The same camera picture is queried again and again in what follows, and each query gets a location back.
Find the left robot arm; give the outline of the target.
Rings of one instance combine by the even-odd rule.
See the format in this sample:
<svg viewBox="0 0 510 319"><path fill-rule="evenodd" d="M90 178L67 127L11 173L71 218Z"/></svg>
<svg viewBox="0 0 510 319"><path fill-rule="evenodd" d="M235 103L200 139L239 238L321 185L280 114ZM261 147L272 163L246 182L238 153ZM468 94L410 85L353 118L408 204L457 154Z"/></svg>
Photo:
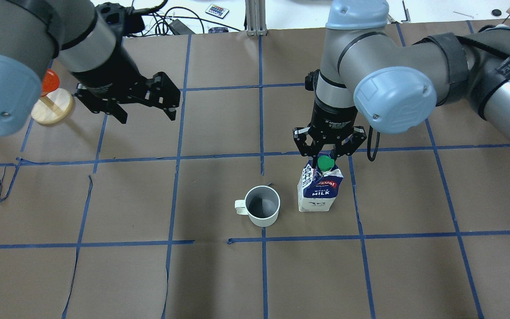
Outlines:
<svg viewBox="0 0 510 319"><path fill-rule="evenodd" d="M0 136L19 131L43 93L51 62L78 81L74 96L92 113L126 123L123 104L161 109L172 121L181 93L160 71L144 77L122 38L144 29L162 6L98 6L90 0L0 0Z"/></svg>

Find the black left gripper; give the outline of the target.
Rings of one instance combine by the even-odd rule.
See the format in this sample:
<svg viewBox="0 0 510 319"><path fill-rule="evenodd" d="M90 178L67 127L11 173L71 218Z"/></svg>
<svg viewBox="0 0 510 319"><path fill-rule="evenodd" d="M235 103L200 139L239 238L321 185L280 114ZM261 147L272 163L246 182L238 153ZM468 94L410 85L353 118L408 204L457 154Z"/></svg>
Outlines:
<svg viewBox="0 0 510 319"><path fill-rule="evenodd" d="M113 83L99 88L77 84L74 96L93 113L108 113L121 124L127 123L127 112L120 105L137 103L164 111L175 121L181 92L171 78L159 71L152 78L140 76L126 83Z"/></svg>

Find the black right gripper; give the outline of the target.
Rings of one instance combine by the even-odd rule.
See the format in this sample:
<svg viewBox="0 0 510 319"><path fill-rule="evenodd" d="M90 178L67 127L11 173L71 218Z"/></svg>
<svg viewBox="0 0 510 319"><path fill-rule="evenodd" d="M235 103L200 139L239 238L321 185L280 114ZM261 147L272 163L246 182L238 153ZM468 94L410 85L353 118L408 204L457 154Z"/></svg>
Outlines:
<svg viewBox="0 0 510 319"><path fill-rule="evenodd" d="M317 167L326 144L333 145L330 157L337 165L338 159L351 156L366 141L367 134L363 127L354 125L356 116L356 107L313 105L309 125L293 129L293 141L300 154L307 157L311 168Z"/></svg>

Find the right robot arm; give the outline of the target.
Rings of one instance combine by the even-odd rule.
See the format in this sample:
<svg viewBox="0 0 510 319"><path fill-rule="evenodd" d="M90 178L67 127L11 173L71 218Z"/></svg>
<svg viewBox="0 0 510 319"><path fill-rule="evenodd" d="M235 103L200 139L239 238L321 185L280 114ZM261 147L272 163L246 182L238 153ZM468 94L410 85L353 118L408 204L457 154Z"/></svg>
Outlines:
<svg viewBox="0 0 510 319"><path fill-rule="evenodd" d="M384 0L332 2L320 67L305 78L313 115L293 129L300 154L317 162L330 144L333 158L351 156L367 138L358 113L377 132L396 135L462 99L510 142L510 26L400 47L385 32L388 13Z"/></svg>

